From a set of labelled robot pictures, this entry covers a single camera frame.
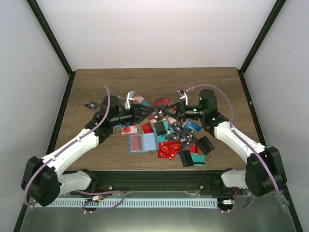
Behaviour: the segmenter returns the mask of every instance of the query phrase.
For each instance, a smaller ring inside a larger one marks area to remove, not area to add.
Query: white backdrop
[[[287,1],[245,73],[267,145],[279,149],[309,231],[309,1]]]
[[[0,7],[0,231],[23,205],[26,162],[45,155],[68,75],[27,1]]]
[[[275,0],[38,0],[73,70],[241,67]]]

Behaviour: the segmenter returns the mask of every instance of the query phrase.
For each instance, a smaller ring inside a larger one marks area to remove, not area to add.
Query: metal grate
[[[121,199],[104,199],[99,203],[89,203],[86,207],[109,208],[120,202]],[[82,207],[85,199],[58,198],[47,207],[65,207],[77,208]],[[125,199],[118,208],[217,208],[217,199],[151,199],[151,198],[134,198]]]

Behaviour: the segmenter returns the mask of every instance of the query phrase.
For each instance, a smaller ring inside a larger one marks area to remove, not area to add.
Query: black metal frame
[[[50,41],[52,47],[54,48],[57,56],[59,57],[63,67],[68,73],[69,79],[67,83],[67,87],[65,89],[65,93],[61,102],[61,106],[58,112],[58,116],[56,119],[56,123],[53,129],[53,133],[50,139],[50,143],[47,149],[47,154],[53,152],[56,141],[58,138],[60,126],[62,123],[63,115],[65,113],[65,109],[67,106],[67,102],[69,99],[70,91],[73,85],[73,80],[75,78],[76,71],[72,71],[66,57],[64,56],[52,30],[50,29],[42,11],[40,10],[39,5],[36,0],[27,0],[29,6],[31,7],[34,15],[36,16],[39,24],[41,25],[43,31],[45,32],[48,40]],[[254,105],[252,99],[250,97],[250,93],[248,87],[246,85],[246,81],[244,78],[244,73],[248,69],[250,63],[252,62],[256,52],[258,51],[260,45],[262,44],[264,38],[266,37],[268,31],[270,30],[272,24],[274,23],[276,17],[278,16],[280,10],[285,4],[286,0],[277,0],[274,7],[272,8],[267,20],[265,21],[260,33],[258,34],[249,54],[247,55],[242,67],[238,70],[239,78],[248,102],[248,106],[253,118],[253,122],[255,125],[255,129],[257,131],[257,135],[260,143],[266,145],[266,141],[263,136],[263,132],[261,130],[261,126],[259,124]],[[212,189],[204,188],[204,190],[200,189],[200,186],[209,186],[209,179],[214,179],[215,177],[220,176],[220,174],[224,172],[224,170],[220,171],[108,171],[108,172],[95,172],[99,177],[104,176],[105,182],[103,185],[112,185],[114,189],[121,190],[186,190],[186,191],[196,191],[200,190],[201,194],[207,195],[210,194],[214,197],[224,197],[222,194],[216,194],[212,192]],[[146,183],[146,180],[155,180],[152,181],[152,185],[149,186]],[[290,197],[289,191],[287,187],[282,188],[284,191],[286,199],[290,202],[290,213],[293,217],[293,221],[297,231],[302,231],[297,213],[295,211],[292,199]],[[16,226],[14,232],[19,232],[21,230],[21,226],[25,217],[27,207],[23,205],[18,220],[16,222]]]

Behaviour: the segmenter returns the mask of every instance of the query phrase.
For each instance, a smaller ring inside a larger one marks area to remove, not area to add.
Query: wooden tabletop
[[[159,97],[178,102],[176,91],[198,84],[212,84],[220,88],[230,99],[234,109],[234,125],[243,133],[258,141],[249,107],[236,68],[159,68],[159,69],[87,69],[78,70],[61,124],[56,149],[75,137],[91,120],[94,111],[84,107],[87,101],[101,103],[107,95],[104,88],[126,96],[132,90],[150,103]],[[197,104],[199,92],[188,92],[189,104]],[[219,111],[230,118],[226,100],[216,91]],[[138,133],[143,133],[140,125]],[[157,158],[157,152],[130,155],[126,145],[127,135],[112,134],[104,143],[88,151],[73,163],[69,170],[171,170],[171,169],[244,169],[242,159],[223,142],[206,132],[215,149],[206,156],[204,167],[183,168],[181,159]]]

